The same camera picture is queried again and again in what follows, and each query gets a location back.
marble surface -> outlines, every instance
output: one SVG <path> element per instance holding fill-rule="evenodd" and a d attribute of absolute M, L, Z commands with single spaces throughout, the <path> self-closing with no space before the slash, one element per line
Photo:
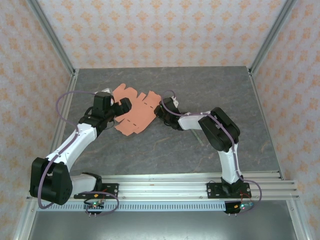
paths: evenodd
<path fill-rule="evenodd" d="M 76 90 L 97 92 L 115 89 L 121 83 L 138 93 L 162 94 L 174 90 L 181 112 L 205 112 L 222 108 L 238 125 L 238 158 L 242 171 L 279 169 L 272 143 L 244 66 L 155 67 L 81 69 Z M 68 119 L 77 122 L 93 104 L 93 97 L 74 94 Z M 73 131 L 66 126 L 64 139 Z M 72 175 L 171 174 L 221 172 L 218 152 L 197 130 L 203 145 L 190 131 L 177 131 L 155 119 L 139 134 L 123 135 L 115 128 L 105 130 L 79 156 Z"/>

black mounting plate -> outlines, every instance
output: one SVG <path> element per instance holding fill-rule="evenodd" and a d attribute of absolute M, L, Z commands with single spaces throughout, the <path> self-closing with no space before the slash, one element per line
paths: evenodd
<path fill-rule="evenodd" d="M 251 190 L 250 185 L 247 182 L 242 182 L 240 187 L 235 192 L 231 192 L 230 194 L 226 194 L 223 191 L 223 184 L 221 182 L 208 182 L 206 184 L 206 193 L 208 196 L 208 199 L 240 199 L 241 193 L 248 194 L 250 198 Z M 249 197 L 246 195 L 243 195 L 244 199 L 248 199 Z"/>
<path fill-rule="evenodd" d="M 115 195 L 118 197 L 119 193 L 119 184 L 118 183 L 102 183 L 101 192 L 107 192 L 110 194 Z M 99 194 L 97 197 L 95 197 L 94 193 L 87 193 L 87 194 L 76 194 L 73 196 L 74 199 L 114 199 L 112 196 Z"/>

orange cloth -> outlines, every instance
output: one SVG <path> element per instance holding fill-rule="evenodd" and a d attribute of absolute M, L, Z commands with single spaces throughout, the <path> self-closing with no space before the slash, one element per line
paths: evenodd
<path fill-rule="evenodd" d="M 128 113 L 115 118 L 120 123 L 115 128 L 124 135 L 141 133 L 156 118 L 154 110 L 159 105 L 161 96 L 153 91 L 149 91 L 147 96 L 143 92 L 138 96 L 137 90 L 126 88 L 126 84 L 122 83 L 113 91 L 113 96 L 116 102 L 129 98 L 132 104 Z"/>

patterned wall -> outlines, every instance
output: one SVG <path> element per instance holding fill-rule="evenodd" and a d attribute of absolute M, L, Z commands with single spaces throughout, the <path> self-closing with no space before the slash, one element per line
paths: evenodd
<path fill-rule="evenodd" d="M 75 68 L 250 66 L 285 0 L 39 0 Z"/>
<path fill-rule="evenodd" d="M 0 239 L 11 240 L 31 163 L 48 154 L 70 76 L 25 0 L 0 1 Z"/>
<path fill-rule="evenodd" d="M 320 236 L 320 4 L 298 0 L 255 82 L 277 156 Z"/>

orange floral pattern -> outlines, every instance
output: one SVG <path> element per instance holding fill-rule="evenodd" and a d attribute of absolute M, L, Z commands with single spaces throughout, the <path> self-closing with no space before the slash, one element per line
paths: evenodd
<path fill-rule="evenodd" d="M 320 236 L 320 4 L 297 1 L 255 75 L 277 157 Z"/>
<path fill-rule="evenodd" d="M 39 2 L 75 68 L 133 68 L 250 67 L 285 0 Z"/>
<path fill-rule="evenodd" d="M 55 101 L 70 76 L 27 1 L 2 0 L 0 26 L 0 235 L 9 240 L 28 195 L 31 164 L 48 154 Z"/>

